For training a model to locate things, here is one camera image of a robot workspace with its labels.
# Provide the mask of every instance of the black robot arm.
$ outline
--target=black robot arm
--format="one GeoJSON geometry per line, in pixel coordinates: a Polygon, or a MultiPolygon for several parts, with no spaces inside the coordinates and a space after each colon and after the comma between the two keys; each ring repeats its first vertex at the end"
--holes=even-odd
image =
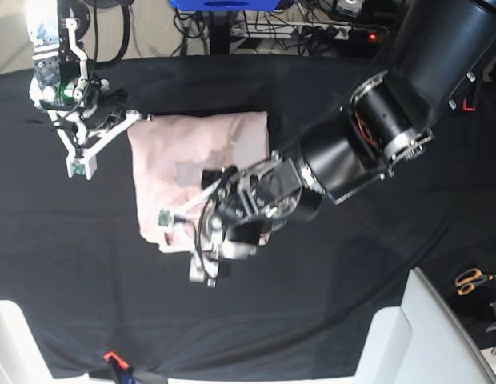
{"type": "Polygon", "coordinates": [[[388,71],[360,85],[296,149],[235,173],[218,187],[203,235],[213,258],[254,254],[264,234],[312,218],[419,156],[453,92],[496,39],[496,0],[416,0],[388,71]]]}

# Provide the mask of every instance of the black fabric surface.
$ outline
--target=black fabric surface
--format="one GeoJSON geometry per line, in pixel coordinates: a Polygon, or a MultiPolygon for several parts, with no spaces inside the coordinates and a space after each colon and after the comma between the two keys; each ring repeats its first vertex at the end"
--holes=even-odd
{"type": "MultiPolygon", "coordinates": [[[[267,110],[276,147],[365,65],[253,55],[123,62],[100,75],[157,114],[267,110]]],[[[55,377],[105,368],[108,350],[172,378],[351,376],[374,313],[400,303],[416,265],[480,347],[496,345],[496,332],[484,335],[496,283],[463,300],[452,286],[468,266],[496,272],[496,87],[478,112],[443,119],[395,178],[288,226],[209,290],[188,282],[189,257],[139,236],[125,134],[91,182],[66,177],[56,133],[25,123],[46,118],[28,98],[30,77],[0,76],[0,299],[23,309],[55,377]]]]}

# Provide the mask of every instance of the pink cloth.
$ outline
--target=pink cloth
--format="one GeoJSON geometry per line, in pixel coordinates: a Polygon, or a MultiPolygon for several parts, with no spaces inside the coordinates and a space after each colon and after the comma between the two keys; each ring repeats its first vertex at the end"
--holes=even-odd
{"type": "MultiPolygon", "coordinates": [[[[193,251],[191,228],[159,225],[161,208],[177,209],[200,194],[202,171],[248,166],[268,155],[267,113],[208,118],[167,116],[138,122],[128,131],[140,234],[163,253],[193,251]]],[[[203,204],[189,215],[198,221],[203,204]]]]}

